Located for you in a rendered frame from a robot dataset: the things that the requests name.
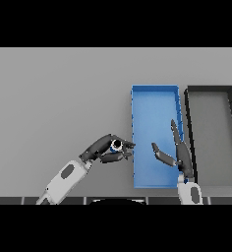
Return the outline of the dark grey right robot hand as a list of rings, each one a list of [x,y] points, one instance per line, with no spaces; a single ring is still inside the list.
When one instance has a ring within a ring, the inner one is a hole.
[[[191,155],[187,145],[180,138],[179,131],[174,120],[171,120],[171,130],[176,148],[176,158],[162,152],[156,143],[152,143],[151,146],[154,155],[158,160],[171,167],[178,166],[178,169],[183,172],[186,178],[193,178],[194,170]]]

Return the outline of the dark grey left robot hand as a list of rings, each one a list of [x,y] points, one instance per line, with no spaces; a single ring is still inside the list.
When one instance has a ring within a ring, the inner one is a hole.
[[[113,140],[119,140],[123,144],[123,150],[118,153],[111,153],[110,146]],[[124,140],[117,135],[107,134],[93,144],[91,144],[83,153],[79,155],[82,162],[87,163],[89,160],[97,160],[98,158],[102,163],[109,163],[119,161],[122,158],[128,158],[132,154],[127,152],[127,149],[132,149],[134,143]]]

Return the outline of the blue pipe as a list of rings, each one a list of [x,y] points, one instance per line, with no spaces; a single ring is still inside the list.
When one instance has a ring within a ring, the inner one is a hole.
[[[110,146],[110,152],[115,154],[123,150],[123,144],[119,140],[113,140]]]

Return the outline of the blue bin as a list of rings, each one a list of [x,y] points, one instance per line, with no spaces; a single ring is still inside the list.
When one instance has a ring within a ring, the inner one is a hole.
[[[155,157],[152,143],[176,158],[171,130],[174,120],[184,140],[181,99],[177,85],[132,85],[132,141],[134,187],[170,189],[177,187],[179,170]]]

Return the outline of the dark grey bin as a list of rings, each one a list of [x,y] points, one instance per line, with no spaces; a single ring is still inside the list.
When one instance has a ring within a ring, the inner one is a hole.
[[[187,86],[184,95],[196,180],[232,186],[232,86]]]

